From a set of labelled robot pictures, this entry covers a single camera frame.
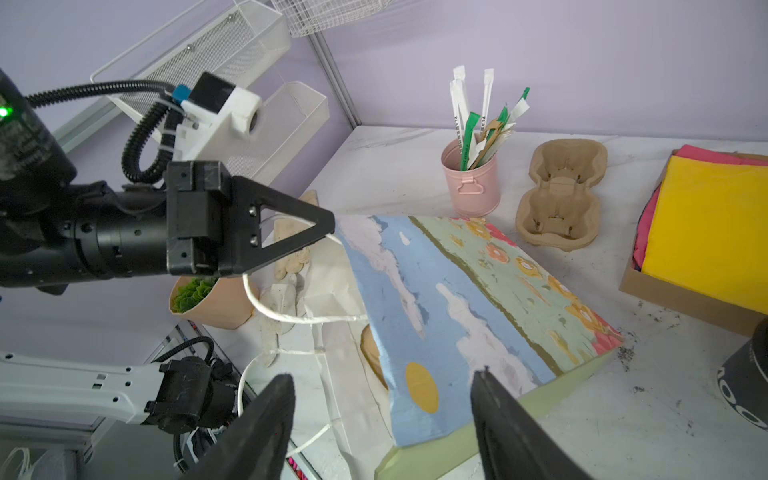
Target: pink cloth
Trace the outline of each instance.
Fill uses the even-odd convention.
[[[733,157],[716,151],[692,147],[691,145],[683,145],[680,151],[677,152],[677,156],[690,158],[691,160],[704,161],[711,164],[756,165],[768,167],[768,162],[762,160]],[[640,268],[643,267],[643,262],[645,261],[645,251],[648,248],[648,235],[650,234],[650,226],[654,222],[654,214],[656,213],[656,204],[659,201],[660,191],[661,185],[659,185],[659,187],[654,190],[654,194],[650,196],[650,200],[645,206],[643,214],[640,215],[640,222],[637,224],[637,239],[635,240],[632,257],[634,258],[635,264]]]

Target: pink bucket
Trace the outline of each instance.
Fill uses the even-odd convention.
[[[449,143],[442,152],[442,169],[456,213],[463,217],[484,217],[498,207],[502,192],[498,186],[496,157],[480,168],[462,172],[458,140]]]

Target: bucket handle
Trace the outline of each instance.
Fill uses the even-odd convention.
[[[471,191],[471,192],[462,192],[462,188],[464,188],[467,184],[475,184],[478,187],[480,187],[479,190]],[[459,185],[456,190],[460,195],[479,195],[482,194],[485,191],[485,187],[483,187],[481,184],[478,183],[477,180],[475,180],[474,177],[463,177],[462,178],[462,184]]]

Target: yellow cloth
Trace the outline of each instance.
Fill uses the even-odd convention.
[[[643,273],[768,314],[768,167],[672,157]]]

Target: succulent plant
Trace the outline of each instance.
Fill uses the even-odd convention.
[[[179,293],[174,298],[171,307],[174,313],[184,313],[193,309],[216,285],[218,279],[212,276],[196,278],[187,285],[179,287]]]

